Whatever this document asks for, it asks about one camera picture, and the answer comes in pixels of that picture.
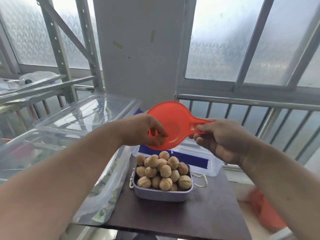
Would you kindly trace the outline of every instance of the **orange object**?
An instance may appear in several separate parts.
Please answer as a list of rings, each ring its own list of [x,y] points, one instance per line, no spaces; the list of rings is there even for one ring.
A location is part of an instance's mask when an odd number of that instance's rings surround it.
[[[164,144],[159,147],[149,146],[155,150],[168,150],[179,145],[187,136],[204,134],[196,129],[199,124],[211,123],[212,121],[194,117],[188,108],[179,102],[164,102],[148,111],[154,116],[168,133]]]
[[[252,192],[250,202],[254,214],[266,228],[277,232],[287,226],[262,194],[261,190],[256,189]]]

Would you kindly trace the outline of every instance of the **frosted glass window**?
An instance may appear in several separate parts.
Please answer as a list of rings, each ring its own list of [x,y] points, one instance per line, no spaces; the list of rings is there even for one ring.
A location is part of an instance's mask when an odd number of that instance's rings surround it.
[[[263,0],[197,0],[186,78],[236,81]]]
[[[304,71],[298,86],[320,88],[320,46]]]
[[[57,66],[41,8],[36,0],[0,0],[0,12],[20,64]],[[84,43],[75,0],[53,0],[54,8],[70,29]],[[93,0],[88,0],[94,36],[100,54]],[[86,58],[61,32],[68,64],[89,68]]]
[[[320,0],[274,0],[245,83],[286,85],[283,77]]]

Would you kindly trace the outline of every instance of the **left hand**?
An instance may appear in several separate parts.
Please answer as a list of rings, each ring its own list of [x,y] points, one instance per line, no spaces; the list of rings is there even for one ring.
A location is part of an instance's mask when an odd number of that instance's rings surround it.
[[[159,146],[164,143],[168,134],[162,124],[152,115],[140,113],[122,120],[111,122],[115,133],[120,136],[122,145],[150,145]]]

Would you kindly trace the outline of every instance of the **right hand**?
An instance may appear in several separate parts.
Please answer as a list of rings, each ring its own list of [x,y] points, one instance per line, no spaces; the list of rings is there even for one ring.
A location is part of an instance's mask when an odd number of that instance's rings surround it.
[[[206,134],[194,134],[194,140],[220,160],[229,164],[241,165],[242,159],[246,157],[251,146],[258,139],[235,121],[211,120],[211,123],[197,125],[197,129]]]

